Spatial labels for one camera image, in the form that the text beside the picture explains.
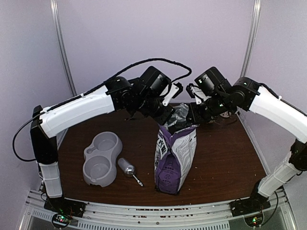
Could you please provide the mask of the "metal food scoop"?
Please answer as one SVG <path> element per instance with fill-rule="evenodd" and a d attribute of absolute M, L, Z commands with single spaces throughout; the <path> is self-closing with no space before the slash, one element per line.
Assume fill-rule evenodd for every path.
<path fill-rule="evenodd" d="M 118 166 L 127 177 L 134 178 L 141 187 L 144 186 L 141 180 L 136 176 L 136 168 L 129 161 L 127 161 L 125 158 L 119 158 Z"/>

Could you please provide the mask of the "grey double pet bowl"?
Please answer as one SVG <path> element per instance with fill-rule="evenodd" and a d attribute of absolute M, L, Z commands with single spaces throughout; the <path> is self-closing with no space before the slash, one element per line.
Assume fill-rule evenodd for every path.
<path fill-rule="evenodd" d="M 116 160 L 122 141 L 113 132 L 97 134 L 84 149 L 83 178 L 88 185 L 109 186 L 117 175 Z"/>

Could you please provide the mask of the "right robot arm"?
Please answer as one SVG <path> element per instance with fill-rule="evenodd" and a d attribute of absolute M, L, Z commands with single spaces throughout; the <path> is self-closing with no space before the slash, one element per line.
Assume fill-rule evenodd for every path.
<path fill-rule="evenodd" d="M 189 104 L 187 116 L 193 124 L 208 123 L 224 112 L 236 113 L 241 108 L 269 119 L 295 136 L 284 161 L 255 184 L 249 198 L 235 201 L 233 205 L 257 211 L 278 188 L 306 171 L 307 115 L 266 84 L 248 77 L 241 77 L 230 84 L 216 67 L 211 67 L 190 83 L 186 91 L 196 100 Z"/>

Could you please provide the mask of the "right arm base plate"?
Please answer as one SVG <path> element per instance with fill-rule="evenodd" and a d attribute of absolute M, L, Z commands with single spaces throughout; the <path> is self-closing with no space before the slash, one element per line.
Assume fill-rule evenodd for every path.
<path fill-rule="evenodd" d="M 260 212 L 264 209 L 270 208 L 269 201 L 260 202 L 252 198 L 236 199 L 229 203 L 230 210 L 233 217 L 246 215 L 254 212 Z"/>

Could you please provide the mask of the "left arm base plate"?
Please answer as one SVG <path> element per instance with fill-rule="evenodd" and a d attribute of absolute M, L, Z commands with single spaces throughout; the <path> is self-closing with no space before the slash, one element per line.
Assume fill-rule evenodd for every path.
<path fill-rule="evenodd" d="M 63 214 L 67 217 L 82 218 L 85 211 L 86 204 L 81 201 L 69 200 L 62 197 L 50 198 L 44 204 L 44 209 L 51 210 L 56 213 Z"/>

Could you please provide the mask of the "purple puppy food bag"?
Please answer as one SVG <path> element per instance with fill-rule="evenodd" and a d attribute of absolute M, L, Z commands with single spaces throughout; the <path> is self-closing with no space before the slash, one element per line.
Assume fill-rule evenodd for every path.
<path fill-rule="evenodd" d="M 154 157 L 155 190 L 177 195 L 191 169 L 197 146 L 198 125 L 186 121 L 189 107 L 175 106 L 175 113 L 159 126 Z"/>

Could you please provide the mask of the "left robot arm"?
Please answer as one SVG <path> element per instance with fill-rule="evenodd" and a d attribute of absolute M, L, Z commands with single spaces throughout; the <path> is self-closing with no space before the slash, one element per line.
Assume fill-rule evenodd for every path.
<path fill-rule="evenodd" d="M 30 136 L 51 206 L 59 213 L 69 209 L 60 182 L 56 145 L 58 133 L 98 115 L 122 109 L 130 115 L 140 112 L 164 125 L 174 113 L 169 103 L 179 91 L 179 87 L 165 74 L 150 66 L 138 78 L 111 77 L 65 102 L 52 107 L 35 107 Z"/>

